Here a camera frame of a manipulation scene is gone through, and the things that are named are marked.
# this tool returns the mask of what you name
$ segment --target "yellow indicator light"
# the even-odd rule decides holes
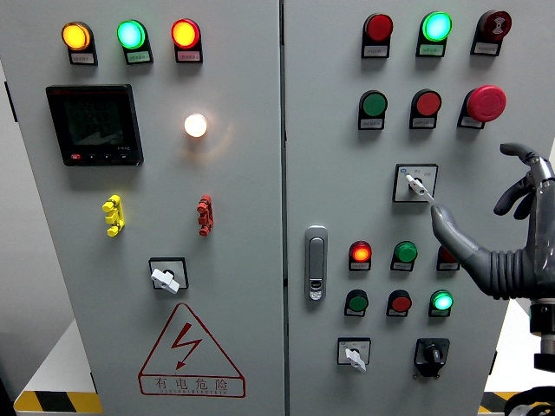
[[[191,114],[185,120],[185,131],[193,137],[201,137],[206,133],[208,122],[202,114]]]
[[[178,20],[172,26],[172,39],[180,48],[192,48],[200,39],[199,26],[189,19]]]
[[[84,23],[71,22],[62,29],[62,40],[71,50],[84,50],[90,44],[90,31]]]

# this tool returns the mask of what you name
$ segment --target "yellow terminal block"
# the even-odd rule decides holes
[[[102,206],[102,210],[106,212],[106,224],[112,225],[108,228],[108,236],[117,236],[121,229],[125,226],[125,218],[123,217],[123,206],[119,195],[112,195]]]

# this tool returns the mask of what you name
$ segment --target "lightning bolt symbol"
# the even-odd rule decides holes
[[[180,368],[182,368],[183,366],[185,366],[185,361],[186,361],[187,357],[189,355],[191,355],[191,353],[194,351],[194,349],[196,347],[198,347],[200,342],[202,341],[202,339],[200,339],[200,340],[194,340],[194,341],[189,341],[189,342],[181,342],[183,340],[183,338],[185,338],[185,335],[187,334],[187,332],[189,332],[189,329],[191,329],[191,326],[192,325],[189,322],[186,323],[185,326],[183,327],[183,329],[181,329],[180,334],[177,335],[177,338],[175,339],[175,341],[172,344],[172,349],[179,348],[179,347],[184,347],[186,345],[193,345],[193,347],[189,350],[189,352],[187,353],[185,358],[181,361],[177,361],[177,366],[175,367],[175,371],[177,371]]]

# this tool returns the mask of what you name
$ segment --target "warning sign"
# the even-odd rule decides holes
[[[245,377],[188,305],[178,303],[139,373],[140,392],[245,397]]]

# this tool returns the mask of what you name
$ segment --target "yellow black hazard stripe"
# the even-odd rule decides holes
[[[18,412],[102,413],[96,393],[23,392],[14,408]]]
[[[482,396],[482,403],[478,413],[503,413],[505,410],[506,402],[511,399],[518,392],[512,393],[489,393],[486,392]],[[544,405],[555,406],[555,401],[550,401],[547,403],[537,403]]]

